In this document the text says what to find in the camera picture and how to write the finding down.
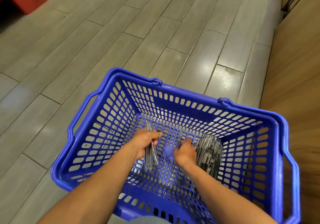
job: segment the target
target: blue plastic basket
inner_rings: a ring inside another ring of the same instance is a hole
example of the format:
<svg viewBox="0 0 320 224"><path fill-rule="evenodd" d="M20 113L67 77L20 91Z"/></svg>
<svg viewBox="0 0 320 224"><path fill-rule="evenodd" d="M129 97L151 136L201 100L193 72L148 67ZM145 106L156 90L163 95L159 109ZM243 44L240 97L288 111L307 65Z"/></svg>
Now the blue plastic basket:
<svg viewBox="0 0 320 224"><path fill-rule="evenodd" d="M76 133L73 128L98 95ZM126 220L155 215L171 223L214 223L193 182L173 161L177 129L194 140L202 133L221 138L219 181L249 199L278 223L300 221L299 168L288 150L288 124L273 112L237 105L163 84L124 69L110 70L89 94L68 127L68 142L51 170L54 182L71 191L102 166L133 132L150 120L163 132L159 166L144 172L136 161L114 214ZM292 215L283 220L283 159L292 166Z"/></svg>

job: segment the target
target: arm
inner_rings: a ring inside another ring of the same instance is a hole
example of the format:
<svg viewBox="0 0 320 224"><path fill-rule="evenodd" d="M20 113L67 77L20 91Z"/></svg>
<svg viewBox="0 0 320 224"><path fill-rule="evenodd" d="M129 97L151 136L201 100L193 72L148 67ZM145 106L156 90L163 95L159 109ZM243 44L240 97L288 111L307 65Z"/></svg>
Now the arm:
<svg viewBox="0 0 320 224"><path fill-rule="evenodd" d="M195 164L197 153L192 140L175 149L175 161L193 180L206 206L218 224L276 224L266 212L241 195L220 184Z"/></svg>
<svg viewBox="0 0 320 224"><path fill-rule="evenodd" d="M37 224L106 224L134 162L159 132L138 130L99 170L62 198Z"/></svg>

